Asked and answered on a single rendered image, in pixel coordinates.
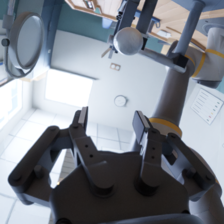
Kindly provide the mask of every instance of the ceiling light panel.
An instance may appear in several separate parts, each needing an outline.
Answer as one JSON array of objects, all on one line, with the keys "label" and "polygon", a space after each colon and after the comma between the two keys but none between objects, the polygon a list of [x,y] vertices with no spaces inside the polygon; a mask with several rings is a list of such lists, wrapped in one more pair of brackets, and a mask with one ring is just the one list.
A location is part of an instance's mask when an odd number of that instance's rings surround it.
[{"label": "ceiling light panel", "polygon": [[47,73],[45,97],[72,106],[87,106],[92,82],[89,78],[50,69]]}]

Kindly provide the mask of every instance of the clock face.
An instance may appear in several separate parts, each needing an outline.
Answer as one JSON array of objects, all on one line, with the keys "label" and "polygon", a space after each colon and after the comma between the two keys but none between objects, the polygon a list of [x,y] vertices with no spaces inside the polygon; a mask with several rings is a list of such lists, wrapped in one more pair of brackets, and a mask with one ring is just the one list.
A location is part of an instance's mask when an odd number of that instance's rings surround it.
[{"label": "clock face", "polygon": [[118,95],[115,98],[115,105],[116,106],[124,106],[126,104],[126,98],[122,95]]}]

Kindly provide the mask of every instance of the window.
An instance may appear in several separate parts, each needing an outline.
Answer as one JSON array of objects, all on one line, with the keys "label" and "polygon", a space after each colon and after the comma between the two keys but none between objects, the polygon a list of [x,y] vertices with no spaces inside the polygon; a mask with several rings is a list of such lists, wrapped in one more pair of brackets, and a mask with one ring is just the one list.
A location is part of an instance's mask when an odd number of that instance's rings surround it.
[{"label": "window", "polygon": [[22,81],[0,87],[0,129],[22,108]]},{"label": "window", "polygon": [[72,106],[87,106],[92,79],[50,69],[47,73],[45,97]]}]

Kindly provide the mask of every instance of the wooden floor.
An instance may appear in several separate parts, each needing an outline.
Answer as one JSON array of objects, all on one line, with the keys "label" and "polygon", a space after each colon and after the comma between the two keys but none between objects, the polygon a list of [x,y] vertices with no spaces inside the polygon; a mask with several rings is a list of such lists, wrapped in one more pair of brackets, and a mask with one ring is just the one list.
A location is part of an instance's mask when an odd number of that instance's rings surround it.
[{"label": "wooden floor", "polygon": [[[93,0],[94,5],[100,8],[102,14],[96,14],[93,10],[87,9],[83,0],[66,0],[66,2],[76,10],[85,11],[97,16],[105,17],[108,19],[116,20],[117,10],[121,5],[121,0]],[[142,10],[144,0],[140,1],[139,10]],[[175,40],[179,40],[181,33],[184,29],[185,22],[189,15],[189,11],[172,0],[158,0],[154,15],[161,20],[161,27],[153,27],[152,35],[158,37],[164,41],[172,43]],[[224,17],[224,9],[203,12],[200,19],[218,18]],[[138,18],[133,21],[132,26],[135,27],[138,22]],[[157,35],[159,30],[165,30],[171,33],[171,38],[161,38]],[[207,45],[207,37],[197,30],[193,35],[193,42],[205,49]]]}]

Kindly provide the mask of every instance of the bright window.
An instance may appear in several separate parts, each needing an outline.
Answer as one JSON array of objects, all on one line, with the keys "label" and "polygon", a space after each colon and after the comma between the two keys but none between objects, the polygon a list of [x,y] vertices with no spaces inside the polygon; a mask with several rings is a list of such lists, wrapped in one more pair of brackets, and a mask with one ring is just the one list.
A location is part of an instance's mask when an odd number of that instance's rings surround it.
[{"label": "bright window", "polygon": [[92,79],[50,69],[47,74],[45,97],[73,106],[87,106]]},{"label": "bright window", "polygon": [[22,81],[0,87],[0,129],[22,108]]}]

